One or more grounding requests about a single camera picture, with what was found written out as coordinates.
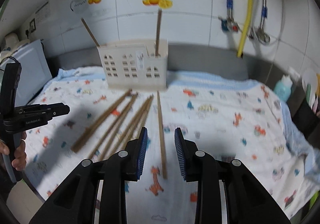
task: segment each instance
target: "white plastic basket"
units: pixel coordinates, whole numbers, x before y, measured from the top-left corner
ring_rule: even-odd
[[[110,88],[165,90],[168,41],[160,40],[155,57],[154,40],[125,40],[98,47]]]

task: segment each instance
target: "paper notice on wall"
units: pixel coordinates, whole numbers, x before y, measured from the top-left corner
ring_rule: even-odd
[[[136,51],[137,70],[144,70],[144,59],[143,51]]]
[[[50,4],[46,2],[36,11],[36,25],[50,17]]]

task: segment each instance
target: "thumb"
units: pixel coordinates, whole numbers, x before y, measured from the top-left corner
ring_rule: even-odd
[[[9,155],[9,148],[3,142],[0,142],[0,154]]]

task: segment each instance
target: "patterned cloth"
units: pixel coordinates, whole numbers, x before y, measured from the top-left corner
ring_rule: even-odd
[[[28,132],[26,174],[44,199],[88,157],[129,100],[113,112],[78,154],[71,152],[71,145],[85,128],[123,94],[109,90],[101,73],[102,68],[79,68],[72,73],[60,71],[60,77],[47,84],[34,100],[34,103],[47,104],[63,102],[70,107],[69,115],[54,118],[48,125]],[[129,224],[194,223],[197,184],[184,182],[180,175],[174,145],[177,127],[182,129],[185,139],[196,142],[198,149],[216,159],[241,160],[288,217],[319,189],[316,184],[319,171],[314,163],[319,158],[317,151],[303,141],[302,134],[292,126],[290,114],[286,114],[286,104],[280,103],[268,87],[253,80],[236,82],[189,72],[169,72],[168,82],[167,91],[160,94],[168,179],[161,176],[155,98],[146,122],[149,141],[143,175],[140,181],[126,184]],[[140,92],[120,131],[149,95]],[[304,176],[305,156],[307,162],[308,158],[313,159],[313,170],[308,168],[306,172],[309,178]]]

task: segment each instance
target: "silver screw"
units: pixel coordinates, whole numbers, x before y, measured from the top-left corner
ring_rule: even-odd
[[[233,161],[232,161],[232,164],[233,164],[235,167],[241,166],[241,162],[240,162],[239,160],[237,160],[237,159],[233,160]]]
[[[126,157],[128,155],[128,152],[126,150],[122,150],[118,153],[118,156],[120,157]]]
[[[91,161],[89,159],[85,159],[81,162],[83,167],[87,167],[91,164]]]
[[[203,151],[201,151],[201,150],[198,150],[197,152],[196,152],[196,156],[198,156],[198,157],[203,157],[205,155],[205,152],[203,152]]]

